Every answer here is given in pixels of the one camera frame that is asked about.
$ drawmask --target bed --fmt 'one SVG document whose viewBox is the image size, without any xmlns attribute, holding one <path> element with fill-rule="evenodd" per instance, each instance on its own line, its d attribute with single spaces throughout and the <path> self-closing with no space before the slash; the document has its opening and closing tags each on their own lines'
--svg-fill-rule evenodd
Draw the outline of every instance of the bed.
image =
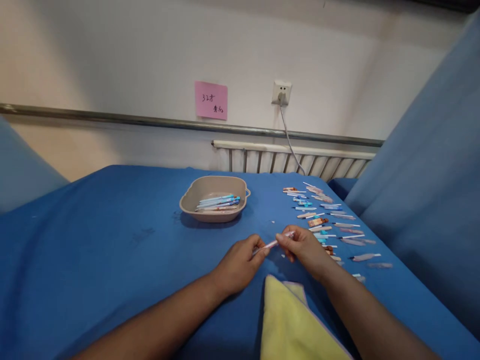
<svg viewBox="0 0 480 360">
<path fill-rule="evenodd" d="M 246 181 L 251 196 L 234 221 L 200 223 L 180 211 L 181 196 L 206 175 Z M 303 181 L 341 203 L 323 180 L 297 173 L 109 166 L 0 216 L 0 358 L 68 358 L 211 271 L 235 241 L 258 233 L 267 243 L 288 224 L 306 227 L 282 193 L 283 187 L 304 188 Z M 368 252 L 381 253 L 393 268 L 349 261 L 365 251 L 329 241 L 338 245 L 344 268 L 365 276 L 365 286 L 442 358 L 480 358 L 480 344 L 469 331 L 364 224 L 362 229 L 376 240 Z M 335 227 L 331 232 L 345 234 Z M 281 255 L 274 248 L 251 284 L 219 307 L 176 357 L 258 358 L 267 274 L 302 283 L 312 311 L 357 356 L 322 287 Z"/>
</svg>

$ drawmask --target metal handrail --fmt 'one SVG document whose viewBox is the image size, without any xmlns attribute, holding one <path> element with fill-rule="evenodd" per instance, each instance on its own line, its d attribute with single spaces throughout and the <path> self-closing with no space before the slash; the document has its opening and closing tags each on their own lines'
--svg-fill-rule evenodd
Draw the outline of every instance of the metal handrail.
<svg viewBox="0 0 480 360">
<path fill-rule="evenodd" d="M 150 116 L 125 115 L 108 112 L 95 112 L 83 110 L 58 109 L 52 107 L 27 106 L 0 103 L 0 114 L 34 116 L 41 118 L 71 119 L 99 123 L 130 124 L 151 126 L 170 129 L 197 130 L 214 133 L 226 133 L 237 135 L 254 135 L 269 138 L 284 138 L 283 130 L 263 127 L 238 126 L 230 124 L 218 124 L 200 121 L 186 121 L 166 119 Z M 310 133 L 302 131 L 289 131 L 291 139 L 309 140 L 324 143 L 345 145 L 359 145 L 380 148 L 383 140 L 368 139 L 362 137 L 336 136 L 328 134 Z"/>
</svg>

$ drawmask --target towel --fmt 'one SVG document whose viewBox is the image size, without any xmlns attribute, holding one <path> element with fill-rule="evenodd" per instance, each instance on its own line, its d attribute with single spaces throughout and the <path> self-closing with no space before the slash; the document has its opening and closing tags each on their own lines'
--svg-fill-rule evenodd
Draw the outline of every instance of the towel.
<svg viewBox="0 0 480 360">
<path fill-rule="evenodd" d="M 265 279 L 261 360 L 353 359 L 309 309 L 304 287 Z"/>
</svg>

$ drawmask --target pink sticky note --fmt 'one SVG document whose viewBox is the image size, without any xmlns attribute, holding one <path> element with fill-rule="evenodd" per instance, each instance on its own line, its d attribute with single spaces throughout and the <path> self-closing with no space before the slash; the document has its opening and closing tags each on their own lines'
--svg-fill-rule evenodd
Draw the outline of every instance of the pink sticky note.
<svg viewBox="0 0 480 360">
<path fill-rule="evenodd" d="M 227 120 L 228 88 L 225 85 L 195 81 L 196 115 Z"/>
</svg>

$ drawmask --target blue fabric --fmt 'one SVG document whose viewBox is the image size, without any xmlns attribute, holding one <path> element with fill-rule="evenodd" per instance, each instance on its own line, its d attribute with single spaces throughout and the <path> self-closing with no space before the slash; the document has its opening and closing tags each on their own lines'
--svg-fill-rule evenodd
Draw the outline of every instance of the blue fabric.
<svg viewBox="0 0 480 360">
<path fill-rule="evenodd" d="M 0 214 L 68 183 L 0 116 Z"/>
<path fill-rule="evenodd" d="M 195 179 L 230 174 L 251 190 L 237 219 L 201 223 L 180 211 Z M 0 216 L 0 359 L 68 358 L 212 270 L 235 241 L 258 233 L 270 242 L 288 224 L 305 227 L 282 193 L 303 181 L 340 201 L 321 179 L 297 173 L 110 166 Z M 338 245 L 344 267 L 364 275 L 366 287 L 442 358 L 480 357 L 479 342 L 381 241 L 365 248 L 329 242 Z M 365 251 L 381 253 L 393 268 L 348 260 Z M 272 250 L 251 284 L 205 321 L 178 359 L 258 358 L 267 274 L 302 283 L 315 315 L 356 354 L 325 291 L 281 254 Z"/>
<path fill-rule="evenodd" d="M 480 17 L 346 203 L 480 339 Z"/>
<path fill-rule="evenodd" d="M 349 192 L 352 190 L 358 179 L 348 177 L 337 177 L 328 182 L 328 186 L 342 200 L 345 200 Z"/>
</svg>

